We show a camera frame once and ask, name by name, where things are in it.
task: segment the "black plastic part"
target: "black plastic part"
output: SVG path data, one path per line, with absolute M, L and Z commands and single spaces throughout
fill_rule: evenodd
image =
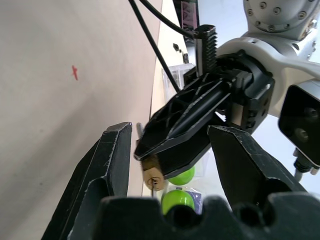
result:
M 110 126 L 78 163 L 42 240 L 91 239 L 101 199 L 127 196 L 131 132 Z
M 271 194 L 264 210 L 244 204 L 233 213 L 222 198 L 209 196 L 203 202 L 202 215 L 187 207 L 174 207 L 169 214 L 162 216 L 156 199 L 107 197 L 101 203 L 92 239 L 320 239 L 319 200 L 301 192 Z
M 184 80 L 189 82 L 192 76 L 194 70 Z M 239 76 L 246 76 L 240 88 Z M 175 177 L 191 168 L 208 149 L 206 128 L 210 124 L 225 125 L 221 119 L 217 121 L 216 111 L 226 110 L 227 124 L 231 124 L 230 106 L 233 102 L 243 104 L 243 121 L 237 127 L 253 132 L 267 114 L 250 114 L 268 110 L 267 98 L 273 85 L 274 80 L 263 66 L 244 51 L 218 58 L 214 71 L 189 83 L 152 116 L 135 149 L 135 158 L 143 161 L 157 155 L 165 178 Z M 254 125 L 246 125 L 253 120 Z
M 278 126 L 280 131 L 314 164 L 320 166 L 320 101 L 296 85 L 288 88 Z M 297 130 L 307 134 L 304 140 Z
M 249 133 L 234 127 L 210 126 L 208 135 L 231 208 L 240 203 L 263 207 L 271 193 L 306 191 Z
M 196 38 L 197 67 L 201 68 L 203 74 L 210 73 L 216 65 L 216 27 L 208 24 L 201 25 L 194 30 L 194 37 Z
M 293 165 L 295 169 L 303 174 L 309 172 L 312 167 L 316 167 L 299 150 L 297 152 L 297 158 Z
M 252 134 L 268 115 L 275 80 L 271 73 L 244 51 L 220 56 L 217 61 L 220 66 L 234 68 L 232 103 L 226 109 L 226 122 L 229 126 Z M 234 122 L 235 114 L 240 114 L 240 123 Z
M 144 128 L 135 149 L 137 159 L 157 154 L 189 140 L 213 117 L 229 95 L 226 82 L 206 74 L 177 93 Z

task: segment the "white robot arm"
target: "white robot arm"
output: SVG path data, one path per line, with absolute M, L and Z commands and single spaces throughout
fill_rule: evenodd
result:
M 217 55 L 239 50 L 273 74 L 275 88 L 269 114 L 279 117 L 288 87 L 320 80 L 320 64 L 309 62 L 316 50 L 319 0 L 244 0 L 248 32 L 217 49 Z

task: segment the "clear plastic container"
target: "clear plastic container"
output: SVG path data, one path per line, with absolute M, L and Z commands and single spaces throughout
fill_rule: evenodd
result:
M 193 69 L 194 67 L 195 65 L 192 63 L 169 67 L 169 70 L 172 73 L 173 78 L 180 89 L 183 89 L 185 87 L 184 74 L 188 72 L 190 69 Z M 164 100 L 165 102 L 168 102 L 176 94 L 176 91 L 164 70 L 162 70 L 162 79 L 164 89 Z

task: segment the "tennis ball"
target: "tennis ball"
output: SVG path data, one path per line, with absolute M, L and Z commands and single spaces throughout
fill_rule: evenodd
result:
M 169 178 L 168 181 L 173 185 L 181 186 L 189 183 L 192 178 L 195 176 L 196 168 L 193 166 L 189 170 L 180 173 L 178 176 Z
M 172 190 L 166 193 L 161 201 L 162 213 L 165 215 L 167 212 L 176 205 L 189 206 L 195 210 L 195 203 L 192 196 L 186 191 Z

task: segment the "beige wall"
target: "beige wall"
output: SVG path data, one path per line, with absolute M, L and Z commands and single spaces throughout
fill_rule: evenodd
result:
M 156 58 L 127 0 L 4 0 L 0 53 L 0 239 L 36 240 L 102 132 L 148 120 Z
M 162 1 L 161 13 L 171 22 L 175 23 L 178 26 L 180 25 L 172 0 Z M 174 43 L 178 44 L 179 49 L 181 49 L 182 52 L 176 51 L 173 48 Z M 184 64 L 183 53 L 187 53 L 187 47 L 185 44 L 184 37 L 176 31 L 172 30 L 163 22 L 160 23 L 158 48 L 166 64 L 169 67 Z M 152 92 L 152 114 L 154 114 L 156 111 L 158 111 L 166 104 L 165 89 L 162 75 L 163 68 L 159 60 L 157 59 L 155 63 L 154 83 Z M 143 185 L 142 195 L 145 197 L 149 197 L 151 195 L 150 189 L 147 188 L 145 184 Z

